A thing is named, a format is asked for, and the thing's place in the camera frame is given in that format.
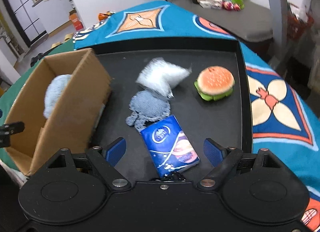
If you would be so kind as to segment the black stitched plush toy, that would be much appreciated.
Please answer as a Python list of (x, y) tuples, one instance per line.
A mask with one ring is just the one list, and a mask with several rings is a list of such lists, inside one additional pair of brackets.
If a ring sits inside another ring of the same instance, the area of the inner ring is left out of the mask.
[(185, 182), (186, 178), (179, 172), (172, 172), (165, 177), (155, 177), (150, 179), (151, 182)]

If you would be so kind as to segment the brown cardboard box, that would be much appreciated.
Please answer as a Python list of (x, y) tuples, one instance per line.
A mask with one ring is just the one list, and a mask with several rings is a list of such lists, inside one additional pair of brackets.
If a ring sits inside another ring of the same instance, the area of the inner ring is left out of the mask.
[[(11, 136), (11, 146), (5, 150), (26, 176), (61, 148), (84, 152), (111, 93), (111, 77), (92, 49), (47, 56), (32, 70), (5, 119), (5, 123), (22, 121), (25, 125), (23, 132)], [(71, 79), (45, 118), (47, 88), (60, 75), (71, 75)]]

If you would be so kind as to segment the green lidded cup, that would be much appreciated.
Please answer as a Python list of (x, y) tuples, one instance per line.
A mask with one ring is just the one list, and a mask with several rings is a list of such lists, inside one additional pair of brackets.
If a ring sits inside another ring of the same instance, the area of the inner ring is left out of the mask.
[(244, 5), (244, 0), (231, 0), (234, 7), (238, 6), (241, 10), (244, 9), (245, 5)]

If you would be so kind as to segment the light blue fluffy plush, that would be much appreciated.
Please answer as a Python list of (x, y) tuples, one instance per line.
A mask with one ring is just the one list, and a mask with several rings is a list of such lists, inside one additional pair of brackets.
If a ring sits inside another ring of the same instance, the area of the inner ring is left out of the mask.
[(46, 119), (51, 116), (54, 107), (71, 79), (71, 76), (72, 75), (70, 74), (59, 75), (50, 82), (44, 97), (43, 115)]

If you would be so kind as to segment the blue denim jellyfish patch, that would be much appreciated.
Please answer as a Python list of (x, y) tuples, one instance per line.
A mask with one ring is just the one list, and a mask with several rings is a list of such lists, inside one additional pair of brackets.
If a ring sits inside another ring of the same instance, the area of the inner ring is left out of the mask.
[(129, 103), (130, 116), (126, 118), (126, 124), (133, 126), (140, 133), (146, 128), (147, 123), (153, 123), (167, 118), (171, 113), (171, 106), (152, 95), (147, 90), (137, 92)]

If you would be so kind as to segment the orange bag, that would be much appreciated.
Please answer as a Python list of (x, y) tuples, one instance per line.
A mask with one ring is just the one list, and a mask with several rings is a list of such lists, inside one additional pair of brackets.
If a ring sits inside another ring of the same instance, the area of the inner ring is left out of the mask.
[(99, 13), (98, 19), (99, 19), (99, 21), (103, 21), (103, 20), (106, 20), (107, 18), (109, 18), (113, 14), (115, 14), (114, 11), (107, 11), (105, 13)]

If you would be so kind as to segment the red basket under desk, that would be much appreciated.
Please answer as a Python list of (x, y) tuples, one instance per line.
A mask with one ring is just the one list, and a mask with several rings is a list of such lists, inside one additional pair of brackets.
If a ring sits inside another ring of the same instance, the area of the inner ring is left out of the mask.
[(287, 3), (287, 37), (299, 40), (303, 33), (312, 27), (314, 19), (310, 13), (301, 10), (295, 4)]

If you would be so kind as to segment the black shallow tray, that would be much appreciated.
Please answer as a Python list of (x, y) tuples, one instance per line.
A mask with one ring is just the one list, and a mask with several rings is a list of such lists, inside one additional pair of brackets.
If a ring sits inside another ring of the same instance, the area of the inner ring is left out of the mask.
[[(115, 41), (96, 45), (94, 51), (111, 76), (111, 95), (102, 113), (93, 145), (108, 145), (116, 138), (126, 140), (126, 152), (116, 170), (130, 182), (157, 177), (156, 168), (135, 128), (126, 124), (129, 102), (140, 87), (136, 79), (153, 58), (191, 69), (191, 74), (173, 89), (171, 113), (176, 117), (200, 163), (185, 171), (191, 181), (199, 181), (212, 165), (203, 153), (203, 143), (213, 139), (223, 147), (252, 150), (252, 120), (245, 62), (237, 40), (163, 37)], [(229, 97), (204, 101), (194, 82), (199, 73), (210, 66), (222, 66), (234, 76), (235, 86)]]

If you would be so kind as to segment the blue tissue pack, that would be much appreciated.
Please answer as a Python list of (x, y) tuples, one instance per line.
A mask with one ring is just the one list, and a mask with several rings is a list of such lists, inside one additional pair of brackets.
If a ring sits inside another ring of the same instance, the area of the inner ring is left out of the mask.
[(153, 164), (161, 178), (183, 172), (200, 162), (195, 149), (175, 116), (171, 115), (141, 131)]

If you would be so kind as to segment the black slipper pair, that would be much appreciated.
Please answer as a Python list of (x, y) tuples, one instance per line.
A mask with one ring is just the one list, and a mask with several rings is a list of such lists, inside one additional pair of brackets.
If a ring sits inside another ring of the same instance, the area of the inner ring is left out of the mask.
[(35, 57), (31, 58), (30, 61), (30, 67), (32, 68), (38, 61), (40, 61), (42, 58), (44, 58), (46, 55), (48, 55), (48, 52), (46, 53), (39, 53)]

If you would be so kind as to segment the blue patterned blanket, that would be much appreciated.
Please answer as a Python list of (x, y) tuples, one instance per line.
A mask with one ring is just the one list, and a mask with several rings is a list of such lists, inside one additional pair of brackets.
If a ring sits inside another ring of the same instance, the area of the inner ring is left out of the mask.
[[(74, 35), (75, 49), (119, 40), (202, 37), (218, 44), (231, 35), (210, 21), (166, 1), (152, 1), (110, 15)], [(242, 44), (253, 124), (253, 150), (270, 148), (310, 193), (303, 223), (319, 231), (319, 119), (274, 70)]]

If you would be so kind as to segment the green cloth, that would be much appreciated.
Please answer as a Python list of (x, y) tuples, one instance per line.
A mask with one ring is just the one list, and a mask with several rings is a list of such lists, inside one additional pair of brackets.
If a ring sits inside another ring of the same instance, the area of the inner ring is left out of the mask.
[[(70, 39), (66, 41), (65, 43), (57, 46), (55, 49), (53, 49), (50, 53), (48, 53), (48, 56), (52, 54), (58, 54), (63, 52), (69, 52), (74, 50), (74, 44), (73, 40)], [(29, 78), (30, 74), (34, 71), (34, 69), (37, 67), (40, 61), (37, 61), (33, 67), (29, 68), (0, 98), (0, 110), (1, 113), (1, 125), (5, 123), (5, 120), (7, 118), (7, 115), (9, 114), (9, 111), (12, 107), (12, 104), (14, 103), (16, 97), (18, 96), (20, 90), (24, 86), (25, 82)], [(11, 159), (11, 157), (8, 155), (7, 151), (4, 148), (1, 148), (1, 160), (4, 164), (6, 164), (8, 167), (20, 171), (19, 168), (15, 165), (14, 161)]]

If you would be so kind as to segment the clear bag white filling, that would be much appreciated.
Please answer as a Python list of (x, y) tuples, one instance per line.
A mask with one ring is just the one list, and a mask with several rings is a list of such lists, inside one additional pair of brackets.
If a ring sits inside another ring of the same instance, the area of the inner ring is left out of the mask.
[(191, 67), (183, 68), (157, 57), (152, 59), (139, 73), (136, 83), (145, 90), (169, 100), (174, 97), (172, 90), (191, 73)]

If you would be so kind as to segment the burger plush toy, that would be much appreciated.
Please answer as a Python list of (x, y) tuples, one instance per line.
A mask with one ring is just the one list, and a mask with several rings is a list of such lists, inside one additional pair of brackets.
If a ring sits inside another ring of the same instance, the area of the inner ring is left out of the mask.
[(233, 74), (221, 66), (210, 66), (200, 72), (194, 86), (204, 101), (217, 101), (233, 92)]

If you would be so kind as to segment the orange carton on floor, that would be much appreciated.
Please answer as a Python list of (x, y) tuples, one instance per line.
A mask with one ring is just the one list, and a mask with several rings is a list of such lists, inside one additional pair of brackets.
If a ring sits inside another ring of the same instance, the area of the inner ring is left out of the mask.
[(76, 12), (69, 13), (69, 20), (72, 22), (76, 31), (80, 31), (84, 28)]

